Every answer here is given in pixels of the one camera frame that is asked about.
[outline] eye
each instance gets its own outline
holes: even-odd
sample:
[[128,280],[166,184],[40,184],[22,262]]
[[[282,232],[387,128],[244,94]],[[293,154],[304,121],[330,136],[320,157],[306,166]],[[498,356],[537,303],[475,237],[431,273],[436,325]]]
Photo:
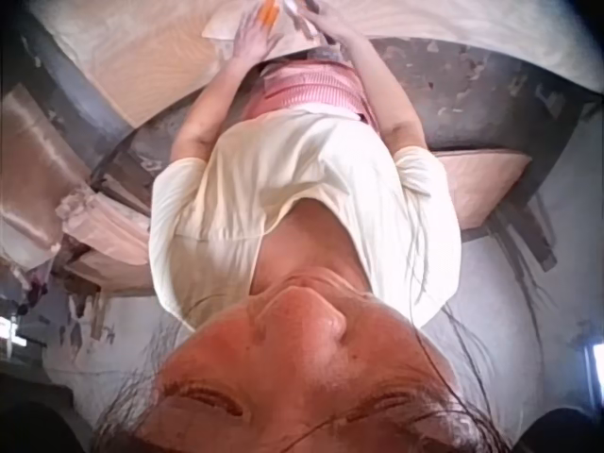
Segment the eye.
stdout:
[[195,382],[180,382],[167,385],[161,392],[164,396],[180,396],[182,398],[194,399],[207,406],[218,408],[234,417],[243,415],[242,407],[237,404],[232,398],[200,386]]
[[362,401],[357,408],[350,412],[346,416],[346,420],[348,422],[358,421],[379,412],[408,405],[415,400],[416,397],[409,392],[388,392],[372,396]]

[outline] skin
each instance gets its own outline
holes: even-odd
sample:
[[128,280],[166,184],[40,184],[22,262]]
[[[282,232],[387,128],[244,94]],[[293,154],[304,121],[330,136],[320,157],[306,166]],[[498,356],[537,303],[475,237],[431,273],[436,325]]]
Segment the skin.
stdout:
[[[420,338],[426,350],[410,323],[370,294],[325,268],[302,269],[217,315],[168,359],[141,436],[183,452],[283,451],[370,398],[396,401],[389,395],[427,382],[445,392],[427,353],[452,381],[447,360]],[[408,411],[342,421],[291,451],[401,451],[394,422]]]
[[[322,11],[305,14],[348,47],[391,153],[426,147],[409,98],[373,46]],[[172,160],[210,159],[245,74],[277,43],[256,15],[243,18],[234,56],[193,105]],[[370,294],[347,231],[319,202],[298,202],[263,239],[250,293],[165,362],[140,437],[182,452],[405,451],[411,439],[396,422],[421,413],[410,392],[430,385],[445,395],[443,378],[454,383],[436,347]],[[392,408],[358,416],[382,406]],[[445,440],[433,422],[417,428]]]

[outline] nose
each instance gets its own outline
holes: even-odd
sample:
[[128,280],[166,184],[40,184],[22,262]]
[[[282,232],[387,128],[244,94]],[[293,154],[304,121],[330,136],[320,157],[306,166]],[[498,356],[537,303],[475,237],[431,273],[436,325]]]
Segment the nose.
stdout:
[[329,364],[341,348],[346,318],[314,289],[289,287],[277,294],[256,319],[260,345],[281,366],[296,373]]

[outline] neck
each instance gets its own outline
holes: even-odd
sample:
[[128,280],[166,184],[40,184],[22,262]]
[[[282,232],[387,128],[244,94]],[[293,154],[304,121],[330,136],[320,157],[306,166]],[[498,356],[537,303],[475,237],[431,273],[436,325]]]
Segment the neck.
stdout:
[[348,232],[322,203],[304,199],[264,236],[250,293],[259,294],[289,274],[311,268],[328,269],[355,290],[370,291]]

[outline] hand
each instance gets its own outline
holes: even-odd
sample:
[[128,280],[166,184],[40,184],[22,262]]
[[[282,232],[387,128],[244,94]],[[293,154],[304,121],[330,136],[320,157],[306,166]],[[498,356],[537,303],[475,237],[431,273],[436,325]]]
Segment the hand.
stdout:
[[235,35],[232,59],[244,62],[248,69],[263,61],[282,38],[270,36],[271,27],[262,24],[259,12],[257,7],[245,14]]
[[319,6],[318,13],[300,8],[300,15],[315,24],[320,31],[344,45],[349,45],[354,39],[362,37],[362,34],[342,17],[337,9],[325,2],[315,1],[315,3]]

